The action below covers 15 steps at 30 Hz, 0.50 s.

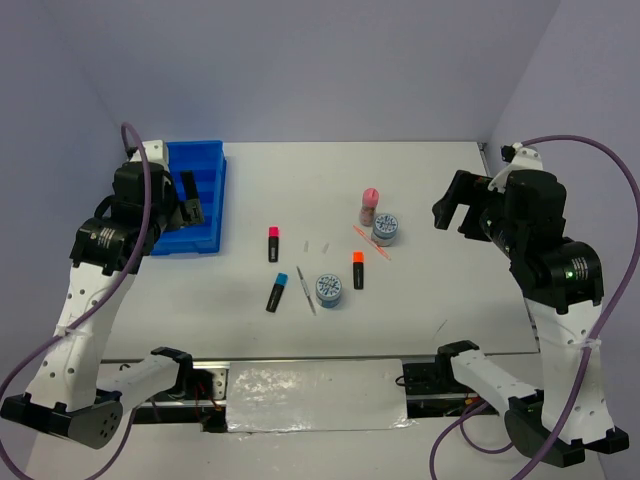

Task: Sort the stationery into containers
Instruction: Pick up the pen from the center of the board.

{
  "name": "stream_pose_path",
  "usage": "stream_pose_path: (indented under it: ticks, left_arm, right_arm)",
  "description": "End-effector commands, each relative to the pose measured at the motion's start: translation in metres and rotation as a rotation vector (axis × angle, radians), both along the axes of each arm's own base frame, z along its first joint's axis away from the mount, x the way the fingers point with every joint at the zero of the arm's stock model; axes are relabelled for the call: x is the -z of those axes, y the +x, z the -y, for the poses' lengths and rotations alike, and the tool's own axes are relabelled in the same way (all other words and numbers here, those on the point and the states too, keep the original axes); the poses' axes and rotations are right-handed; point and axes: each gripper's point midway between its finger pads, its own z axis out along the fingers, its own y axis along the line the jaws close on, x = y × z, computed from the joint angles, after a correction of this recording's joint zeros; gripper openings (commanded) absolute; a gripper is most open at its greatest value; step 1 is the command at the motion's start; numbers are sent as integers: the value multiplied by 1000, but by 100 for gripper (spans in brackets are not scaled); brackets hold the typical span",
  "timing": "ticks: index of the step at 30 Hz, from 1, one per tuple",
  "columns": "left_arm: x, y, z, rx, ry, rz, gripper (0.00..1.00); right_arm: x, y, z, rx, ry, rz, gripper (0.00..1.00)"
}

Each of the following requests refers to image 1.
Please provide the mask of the pink cap highlighter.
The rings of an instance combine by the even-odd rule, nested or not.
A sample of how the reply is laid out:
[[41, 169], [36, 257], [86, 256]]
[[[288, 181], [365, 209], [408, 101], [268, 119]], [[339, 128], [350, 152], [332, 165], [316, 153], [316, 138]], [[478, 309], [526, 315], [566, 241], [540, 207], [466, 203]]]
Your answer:
[[276, 263], [279, 259], [279, 227], [270, 226], [268, 229], [268, 261]]

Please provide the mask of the grey ballpoint pen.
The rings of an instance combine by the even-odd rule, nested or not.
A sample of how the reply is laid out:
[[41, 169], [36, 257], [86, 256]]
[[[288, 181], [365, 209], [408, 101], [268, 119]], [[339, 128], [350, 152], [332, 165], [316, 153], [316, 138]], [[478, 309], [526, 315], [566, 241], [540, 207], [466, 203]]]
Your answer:
[[307, 282], [305, 280], [305, 277], [304, 277], [300, 267], [297, 266], [297, 265], [296, 265], [296, 270], [297, 270], [297, 274], [298, 274], [298, 277], [299, 277], [299, 280], [300, 280], [300, 283], [301, 283], [301, 286], [302, 286], [306, 301], [307, 301], [307, 303], [308, 303], [308, 305], [310, 307], [310, 310], [311, 310], [312, 314], [314, 316], [316, 316], [317, 315], [316, 309], [315, 309], [315, 306], [314, 306], [314, 302], [313, 302], [313, 300], [311, 298], [311, 293], [310, 293], [308, 284], [307, 284]]

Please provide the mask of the blue cap highlighter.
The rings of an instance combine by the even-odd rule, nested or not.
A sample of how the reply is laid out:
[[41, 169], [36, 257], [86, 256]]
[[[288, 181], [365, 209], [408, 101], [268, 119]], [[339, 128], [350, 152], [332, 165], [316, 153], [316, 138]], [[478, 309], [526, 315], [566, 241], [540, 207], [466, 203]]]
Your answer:
[[269, 295], [266, 308], [265, 308], [267, 312], [269, 313], [276, 312], [287, 282], [288, 282], [287, 274], [282, 272], [277, 274], [272, 290]]

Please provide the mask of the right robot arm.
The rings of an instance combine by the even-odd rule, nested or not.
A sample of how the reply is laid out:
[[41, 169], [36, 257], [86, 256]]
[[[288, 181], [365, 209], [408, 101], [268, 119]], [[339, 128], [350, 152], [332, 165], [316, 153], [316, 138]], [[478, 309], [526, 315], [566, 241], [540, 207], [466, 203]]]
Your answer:
[[566, 189], [540, 170], [515, 170], [504, 186], [459, 170], [432, 208], [434, 225], [445, 230], [456, 208], [467, 214], [460, 233], [490, 241], [509, 259], [540, 340], [543, 385], [511, 376], [473, 342], [439, 348], [435, 380], [446, 391], [470, 388], [502, 417], [523, 456], [534, 458], [555, 428], [569, 398], [584, 352], [590, 354], [582, 385], [557, 439], [542, 460], [559, 468], [581, 463], [586, 451], [613, 454], [629, 436], [608, 413], [599, 366], [599, 347], [589, 335], [602, 310], [602, 266], [595, 250], [564, 234]]

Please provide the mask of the blue slime jar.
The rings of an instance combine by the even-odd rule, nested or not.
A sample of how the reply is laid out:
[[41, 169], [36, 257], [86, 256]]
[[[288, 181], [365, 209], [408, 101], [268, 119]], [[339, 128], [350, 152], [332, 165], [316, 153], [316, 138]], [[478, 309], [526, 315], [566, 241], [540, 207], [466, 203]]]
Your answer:
[[371, 240], [380, 247], [390, 246], [399, 231], [398, 219], [389, 213], [378, 214], [372, 224]]
[[315, 283], [316, 299], [322, 308], [336, 307], [342, 298], [342, 290], [342, 281], [335, 274], [322, 274]]

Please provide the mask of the orange cap highlighter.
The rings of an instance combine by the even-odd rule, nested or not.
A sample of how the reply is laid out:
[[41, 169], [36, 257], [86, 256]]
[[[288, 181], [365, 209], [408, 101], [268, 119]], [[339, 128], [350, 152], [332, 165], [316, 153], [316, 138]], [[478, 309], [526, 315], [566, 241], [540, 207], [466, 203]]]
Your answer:
[[364, 254], [354, 251], [352, 254], [352, 278], [355, 290], [364, 289]]

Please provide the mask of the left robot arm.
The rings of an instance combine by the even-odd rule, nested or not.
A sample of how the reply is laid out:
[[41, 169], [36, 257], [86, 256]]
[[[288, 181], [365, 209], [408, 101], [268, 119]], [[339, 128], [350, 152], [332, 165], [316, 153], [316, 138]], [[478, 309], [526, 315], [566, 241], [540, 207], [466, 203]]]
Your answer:
[[173, 182], [160, 164], [123, 164], [113, 190], [76, 233], [53, 344], [24, 393], [6, 397], [1, 406], [5, 420], [92, 449], [107, 445], [124, 415], [154, 395], [182, 399], [196, 385], [191, 355], [164, 346], [107, 379], [98, 377], [142, 259], [179, 212]]

